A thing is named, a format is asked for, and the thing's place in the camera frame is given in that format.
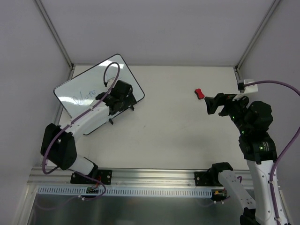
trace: red object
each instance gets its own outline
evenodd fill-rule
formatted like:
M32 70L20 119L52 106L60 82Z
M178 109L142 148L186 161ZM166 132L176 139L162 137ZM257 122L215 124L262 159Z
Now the red object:
M200 88L195 90L195 94L197 95L198 99L204 99L205 97Z

